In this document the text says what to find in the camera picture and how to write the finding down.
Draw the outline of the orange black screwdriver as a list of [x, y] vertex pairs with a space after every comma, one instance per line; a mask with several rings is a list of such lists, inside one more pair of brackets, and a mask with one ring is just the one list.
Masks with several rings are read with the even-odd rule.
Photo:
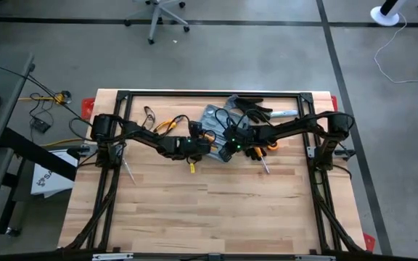
[[266, 161], [263, 158], [263, 154], [262, 154], [261, 149], [259, 147], [255, 147], [254, 150], [255, 150], [256, 154], [260, 157], [264, 170], [266, 171], [267, 174], [269, 174], [270, 170], [269, 170], [269, 168], [266, 164]]

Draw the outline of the grey plastic tool case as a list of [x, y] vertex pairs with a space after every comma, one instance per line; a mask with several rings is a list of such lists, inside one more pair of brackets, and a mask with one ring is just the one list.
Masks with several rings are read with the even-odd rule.
[[248, 117], [242, 117], [240, 114], [212, 104], [206, 106], [200, 118], [200, 122], [202, 123], [202, 128], [206, 130], [209, 135], [216, 137], [215, 144], [218, 147], [216, 151], [210, 152], [208, 155], [209, 157], [223, 162], [218, 155], [218, 151], [226, 143], [223, 132], [228, 127], [236, 125], [239, 121], [239, 127], [241, 128], [250, 126], [250, 119]]

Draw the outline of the silver utility knife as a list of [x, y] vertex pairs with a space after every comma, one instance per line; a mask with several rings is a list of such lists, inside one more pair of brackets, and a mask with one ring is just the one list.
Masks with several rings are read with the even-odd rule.
[[269, 113], [270, 118], [283, 118], [283, 117], [295, 117], [298, 116], [297, 110], [282, 110], [273, 111]]

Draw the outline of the slim clear screwdriver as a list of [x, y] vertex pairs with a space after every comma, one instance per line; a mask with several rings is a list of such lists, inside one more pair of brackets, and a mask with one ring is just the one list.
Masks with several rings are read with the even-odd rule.
[[125, 169], [126, 169], [126, 171], [127, 171], [128, 175], [130, 176], [130, 178], [131, 178], [131, 180], [132, 180], [132, 183], [133, 183], [134, 185], [136, 185], [136, 181], [135, 181], [135, 178], [134, 178], [134, 176], [133, 176], [133, 173], [131, 172], [131, 168], [129, 167], [129, 165], [128, 165], [127, 161], [125, 160], [125, 158], [123, 158], [123, 159], [122, 159], [122, 164], [123, 164], [123, 166], [125, 167]]

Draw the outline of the red corner clamp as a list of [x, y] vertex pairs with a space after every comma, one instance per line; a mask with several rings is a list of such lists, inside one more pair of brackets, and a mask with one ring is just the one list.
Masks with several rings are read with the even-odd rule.
[[81, 118], [84, 120], [89, 120], [94, 108], [95, 98], [85, 98], [81, 101]]
[[330, 117], [334, 117], [338, 115], [338, 105], [337, 105], [337, 97], [334, 95], [331, 95], [332, 105], [333, 105], [333, 112], [329, 115]]
[[366, 251], [373, 253], [375, 249], [376, 239], [368, 233], [363, 233], [363, 237]]

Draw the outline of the yellow black extension plug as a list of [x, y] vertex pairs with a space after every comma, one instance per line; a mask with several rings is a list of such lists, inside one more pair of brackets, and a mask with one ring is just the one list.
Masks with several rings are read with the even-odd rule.
[[72, 101], [72, 95], [69, 91], [61, 91], [54, 95], [57, 104], [69, 104]]

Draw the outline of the black desk leg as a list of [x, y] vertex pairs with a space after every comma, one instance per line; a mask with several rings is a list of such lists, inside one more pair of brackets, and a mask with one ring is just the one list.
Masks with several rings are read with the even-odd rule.
[[34, 162], [47, 170], [74, 181], [76, 167], [60, 157], [33, 143], [10, 128], [5, 128], [0, 137], [0, 146], [12, 149], [21, 157]]

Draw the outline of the white round stand base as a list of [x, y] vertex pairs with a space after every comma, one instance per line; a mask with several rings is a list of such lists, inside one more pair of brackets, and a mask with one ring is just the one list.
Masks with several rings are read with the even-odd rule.
[[385, 27], [394, 26], [399, 23], [402, 15], [402, 6], [408, 0], [385, 0], [381, 6], [376, 6], [370, 10], [371, 18], [378, 24]]

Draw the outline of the black metal rig frame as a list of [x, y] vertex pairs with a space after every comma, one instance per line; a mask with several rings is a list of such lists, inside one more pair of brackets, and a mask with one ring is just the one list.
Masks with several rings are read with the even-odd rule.
[[[150, 107], [156, 123], [187, 115], [199, 120], [208, 104], [222, 107], [234, 91], [124, 91], [99, 89], [93, 115], [117, 112], [139, 122]], [[263, 106], [274, 110], [297, 109], [308, 113], [332, 110], [328, 92], [242, 92], [240, 96], [263, 96]], [[364, 235], [349, 174], [340, 168], [309, 174], [307, 146], [319, 145], [313, 134], [282, 139], [279, 149], [268, 154], [270, 174], [261, 163], [235, 154], [229, 163], [204, 157], [190, 172], [186, 161], [161, 157], [154, 149], [128, 141], [126, 167], [118, 175], [118, 192], [112, 213], [99, 220], [96, 235], [85, 247], [120, 247], [131, 253], [188, 253], [202, 259], [220, 254], [321, 254], [323, 249], [346, 251], [337, 232], [331, 230], [323, 212], [314, 205], [311, 188], [319, 187], [336, 218], [354, 243], [365, 249]], [[81, 167], [67, 207], [58, 241], [66, 247], [74, 241], [93, 213], [99, 181], [104, 194], [112, 173], [103, 174], [93, 165]]]

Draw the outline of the silver frame bracket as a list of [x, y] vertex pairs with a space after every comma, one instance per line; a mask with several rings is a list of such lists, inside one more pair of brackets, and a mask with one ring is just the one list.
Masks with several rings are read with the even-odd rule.
[[133, 253], [99, 253], [94, 254], [91, 261], [132, 261], [133, 258]]
[[295, 255], [295, 261], [336, 261], [336, 257], [327, 255]]

